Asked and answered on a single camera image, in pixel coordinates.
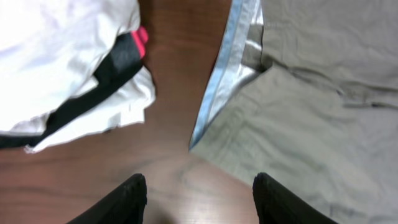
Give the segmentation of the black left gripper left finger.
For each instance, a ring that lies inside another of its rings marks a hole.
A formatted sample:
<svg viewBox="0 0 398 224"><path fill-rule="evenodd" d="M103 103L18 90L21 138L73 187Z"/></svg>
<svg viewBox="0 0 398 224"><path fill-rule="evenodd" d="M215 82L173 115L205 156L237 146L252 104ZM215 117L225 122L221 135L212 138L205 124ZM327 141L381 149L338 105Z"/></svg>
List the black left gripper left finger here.
<svg viewBox="0 0 398 224"><path fill-rule="evenodd" d="M68 224L142 224L146 205L146 179L134 174Z"/></svg>

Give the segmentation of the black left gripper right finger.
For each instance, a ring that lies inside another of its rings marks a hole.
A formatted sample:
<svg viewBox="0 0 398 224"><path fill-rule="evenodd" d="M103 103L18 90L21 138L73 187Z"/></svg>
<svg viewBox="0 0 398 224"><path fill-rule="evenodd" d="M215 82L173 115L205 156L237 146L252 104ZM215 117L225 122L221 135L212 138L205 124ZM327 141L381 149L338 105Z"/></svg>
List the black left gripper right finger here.
<svg viewBox="0 0 398 224"><path fill-rule="evenodd" d="M254 178L252 194L260 224L336 224L265 172Z"/></svg>

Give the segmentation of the khaki grey shorts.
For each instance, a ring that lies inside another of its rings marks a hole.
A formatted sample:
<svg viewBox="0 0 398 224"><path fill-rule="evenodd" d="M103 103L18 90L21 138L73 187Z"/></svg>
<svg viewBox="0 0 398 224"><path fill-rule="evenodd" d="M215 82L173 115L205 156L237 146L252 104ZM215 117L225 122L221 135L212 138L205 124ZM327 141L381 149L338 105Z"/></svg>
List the khaki grey shorts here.
<svg viewBox="0 0 398 224"><path fill-rule="evenodd" d="M336 223L396 223L397 0L233 1L190 152Z"/></svg>

